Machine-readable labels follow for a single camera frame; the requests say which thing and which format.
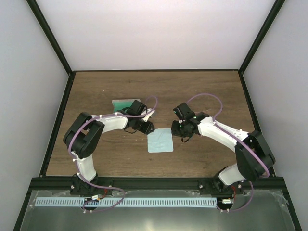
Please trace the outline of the light blue cleaning cloth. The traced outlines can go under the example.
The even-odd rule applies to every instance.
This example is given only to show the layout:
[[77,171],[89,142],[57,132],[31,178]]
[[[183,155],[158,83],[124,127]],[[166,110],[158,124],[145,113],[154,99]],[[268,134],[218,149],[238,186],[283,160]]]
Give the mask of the light blue cleaning cloth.
[[169,153],[174,151],[173,137],[170,128],[158,128],[147,135],[149,153]]

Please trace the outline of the grey green glasses case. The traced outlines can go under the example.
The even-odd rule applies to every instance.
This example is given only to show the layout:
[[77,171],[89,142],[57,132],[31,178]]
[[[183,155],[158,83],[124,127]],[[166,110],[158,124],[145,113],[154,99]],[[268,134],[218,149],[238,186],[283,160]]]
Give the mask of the grey green glasses case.
[[115,114],[136,116],[141,109],[142,103],[139,99],[112,100]]

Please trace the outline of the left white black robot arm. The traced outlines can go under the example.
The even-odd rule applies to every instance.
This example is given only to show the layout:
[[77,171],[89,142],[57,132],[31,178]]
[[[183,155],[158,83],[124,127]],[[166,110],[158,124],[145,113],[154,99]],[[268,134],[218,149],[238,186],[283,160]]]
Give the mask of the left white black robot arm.
[[113,130],[133,129],[145,135],[154,132],[154,124],[149,121],[155,113],[157,105],[147,107],[138,100],[134,100],[129,107],[106,115],[91,115],[82,112],[64,135],[66,145],[73,162],[77,166],[77,176],[83,181],[81,188],[87,194],[94,194],[98,190],[98,182],[94,178],[97,172],[94,168],[93,152],[101,135]]

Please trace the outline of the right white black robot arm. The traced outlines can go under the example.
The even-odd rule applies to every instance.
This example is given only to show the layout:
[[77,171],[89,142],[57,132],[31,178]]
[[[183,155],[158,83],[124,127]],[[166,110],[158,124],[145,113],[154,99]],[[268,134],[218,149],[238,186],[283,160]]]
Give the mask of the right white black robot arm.
[[211,138],[235,153],[236,164],[223,168],[213,177],[216,192],[224,194],[236,182],[270,176],[270,168],[276,160],[261,132],[234,129],[206,113],[196,114],[187,103],[178,105],[173,112],[178,119],[172,122],[171,133],[181,137],[182,142],[199,135]]

